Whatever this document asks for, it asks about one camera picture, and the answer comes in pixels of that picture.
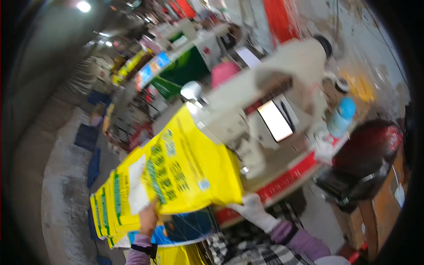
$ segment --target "white glove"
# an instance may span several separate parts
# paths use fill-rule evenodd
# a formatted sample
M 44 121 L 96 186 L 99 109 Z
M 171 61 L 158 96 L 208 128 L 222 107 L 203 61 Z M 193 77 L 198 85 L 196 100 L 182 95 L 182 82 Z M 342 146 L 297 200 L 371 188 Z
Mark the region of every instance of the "white glove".
M 258 194 L 246 194 L 242 202 L 244 205 L 228 204 L 227 207 L 239 212 L 247 221 L 261 228 L 265 233 L 271 232 L 280 223 L 279 219 L 265 212 Z

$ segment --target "screen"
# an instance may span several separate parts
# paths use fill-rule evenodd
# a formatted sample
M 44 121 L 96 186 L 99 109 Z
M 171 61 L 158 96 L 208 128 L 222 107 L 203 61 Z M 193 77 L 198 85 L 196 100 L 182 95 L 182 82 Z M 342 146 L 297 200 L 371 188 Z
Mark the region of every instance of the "screen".
M 283 114 L 272 100 L 260 106 L 258 111 L 277 142 L 293 134 Z

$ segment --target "stack of yellow bags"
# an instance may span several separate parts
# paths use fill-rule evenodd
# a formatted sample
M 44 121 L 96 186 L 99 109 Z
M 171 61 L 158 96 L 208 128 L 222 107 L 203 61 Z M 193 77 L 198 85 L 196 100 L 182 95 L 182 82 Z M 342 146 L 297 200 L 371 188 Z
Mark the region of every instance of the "stack of yellow bags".
M 139 227 L 138 212 L 154 197 L 163 215 L 194 212 L 210 204 L 241 203 L 236 156 L 196 127 L 183 106 L 160 134 L 134 149 L 91 195 L 96 232 L 112 248 Z

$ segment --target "hand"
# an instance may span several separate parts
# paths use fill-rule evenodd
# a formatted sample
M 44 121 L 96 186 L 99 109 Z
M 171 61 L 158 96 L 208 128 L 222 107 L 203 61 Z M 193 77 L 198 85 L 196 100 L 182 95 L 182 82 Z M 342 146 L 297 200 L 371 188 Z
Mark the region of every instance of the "hand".
M 158 215 L 156 213 L 157 202 L 158 198 L 154 198 L 148 206 L 146 206 L 138 213 L 140 218 L 140 230 L 138 231 L 139 234 L 143 234 L 148 237 L 152 236 L 158 221 Z
M 266 233 L 277 226 L 280 220 L 265 212 L 261 198 L 256 193 L 249 193 L 243 196 L 244 205 L 228 204 L 227 207 L 239 212 L 247 221 L 261 228 Z

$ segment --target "pink container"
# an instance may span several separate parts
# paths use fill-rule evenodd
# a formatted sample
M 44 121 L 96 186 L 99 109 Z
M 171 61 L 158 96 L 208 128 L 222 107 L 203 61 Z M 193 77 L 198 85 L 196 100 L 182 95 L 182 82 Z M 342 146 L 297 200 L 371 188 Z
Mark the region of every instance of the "pink container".
M 212 69 L 212 89 L 217 89 L 221 84 L 231 79 L 240 72 L 240 67 L 234 62 L 220 63 Z

